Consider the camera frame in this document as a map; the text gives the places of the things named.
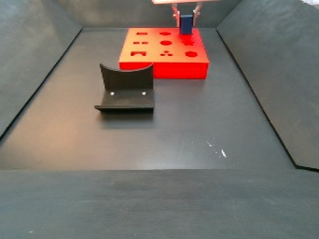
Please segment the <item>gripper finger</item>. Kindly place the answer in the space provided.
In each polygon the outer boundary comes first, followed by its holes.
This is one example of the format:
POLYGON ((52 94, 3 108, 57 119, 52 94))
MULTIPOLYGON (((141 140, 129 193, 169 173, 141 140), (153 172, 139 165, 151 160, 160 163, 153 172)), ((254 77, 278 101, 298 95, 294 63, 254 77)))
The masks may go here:
POLYGON ((193 24, 196 24, 197 17, 200 15, 201 6, 203 6, 201 2, 197 2, 197 5, 193 9, 193 24))
POLYGON ((179 27, 179 8, 177 4, 172 4, 173 18, 176 19, 176 27, 179 27))

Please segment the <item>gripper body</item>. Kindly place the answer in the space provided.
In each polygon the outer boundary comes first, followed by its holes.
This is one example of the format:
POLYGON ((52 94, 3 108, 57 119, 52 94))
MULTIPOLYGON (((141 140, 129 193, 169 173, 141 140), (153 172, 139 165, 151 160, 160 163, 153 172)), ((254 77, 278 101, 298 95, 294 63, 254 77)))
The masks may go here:
POLYGON ((184 3, 196 3, 196 2, 216 2, 220 0, 151 0, 153 4, 184 4, 184 3))

